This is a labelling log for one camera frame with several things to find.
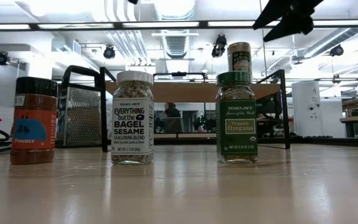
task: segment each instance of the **seasoning bottle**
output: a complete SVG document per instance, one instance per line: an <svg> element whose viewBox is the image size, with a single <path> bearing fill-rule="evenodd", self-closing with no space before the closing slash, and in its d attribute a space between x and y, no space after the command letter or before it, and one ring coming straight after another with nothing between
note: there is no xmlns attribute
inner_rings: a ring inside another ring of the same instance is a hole
<svg viewBox="0 0 358 224"><path fill-rule="evenodd" d="M153 76L146 72L117 74L112 95L111 161L146 165L154 156Z"/></svg>
<svg viewBox="0 0 358 224"><path fill-rule="evenodd" d="M229 71L252 73L251 47L247 42L237 42L227 48Z"/></svg>
<svg viewBox="0 0 358 224"><path fill-rule="evenodd" d="M248 72L226 72L217 76L217 152L223 163L258 159L255 95Z"/></svg>
<svg viewBox="0 0 358 224"><path fill-rule="evenodd" d="M35 77L16 80L11 164L52 162L55 150L57 82Z"/></svg>

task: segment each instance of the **wooden table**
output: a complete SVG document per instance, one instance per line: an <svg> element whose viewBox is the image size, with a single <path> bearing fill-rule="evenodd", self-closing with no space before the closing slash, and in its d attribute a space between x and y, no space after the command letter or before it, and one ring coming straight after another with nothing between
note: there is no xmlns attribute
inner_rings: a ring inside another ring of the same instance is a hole
<svg viewBox="0 0 358 224"><path fill-rule="evenodd" d="M215 146L156 146L147 166L99 148L26 166L0 155L0 223L358 223L358 148L291 146L253 165L220 164Z"/></svg>
<svg viewBox="0 0 358 224"><path fill-rule="evenodd" d="M346 125L346 134L348 138L354 138L354 125L355 123L358 123L358 116L351 116L348 118L341 118L339 119L342 123L345 123Z"/></svg>

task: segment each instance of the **chili powder jar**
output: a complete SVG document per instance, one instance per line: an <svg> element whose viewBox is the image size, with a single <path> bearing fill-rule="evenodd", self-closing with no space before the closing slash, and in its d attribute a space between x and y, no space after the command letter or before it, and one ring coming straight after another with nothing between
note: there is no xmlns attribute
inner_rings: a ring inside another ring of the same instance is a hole
<svg viewBox="0 0 358 224"><path fill-rule="evenodd" d="M11 164L52 162L55 150L57 82L44 78L16 80Z"/></svg>

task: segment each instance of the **seasoning blend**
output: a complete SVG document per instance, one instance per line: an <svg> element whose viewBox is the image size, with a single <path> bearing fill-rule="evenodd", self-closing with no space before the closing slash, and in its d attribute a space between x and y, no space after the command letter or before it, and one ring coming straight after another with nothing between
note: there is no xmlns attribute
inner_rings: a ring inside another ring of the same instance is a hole
<svg viewBox="0 0 358 224"><path fill-rule="evenodd" d="M247 42L237 42L229 45L227 59L229 71L243 71L252 74L251 46Z"/></svg>
<svg viewBox="0 0 358 224"><path fill-rule="evenodd" d="M146 72L117 74L112 96L111 161L146 165L154 156L153 76Z"/></svg>
<svg viewBox="0 0 358 224"><path fill-rule="evenodd" d="M55 150L57 82L35 77L16 80L11 164L52 162Z"/></svg>
<svg viewBox="0 0 358 224"><path fill-rule="evenodd" d="M258 159L255 94L250 89L250 46L231 44L227 51L230 72L217 76L217 152L223 163Z"/></svg>

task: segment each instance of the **white lid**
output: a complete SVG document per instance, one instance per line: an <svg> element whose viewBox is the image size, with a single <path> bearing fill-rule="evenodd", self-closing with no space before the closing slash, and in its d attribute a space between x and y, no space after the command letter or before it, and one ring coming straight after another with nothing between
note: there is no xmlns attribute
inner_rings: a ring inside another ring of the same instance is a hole
<svg viewBox="0 0 358 224"><path fill-rule="evenodd" d="M140 71L123 71L117 74L117 83L124 81L142 81L153 85L154 78L152 74Z"/></svg>

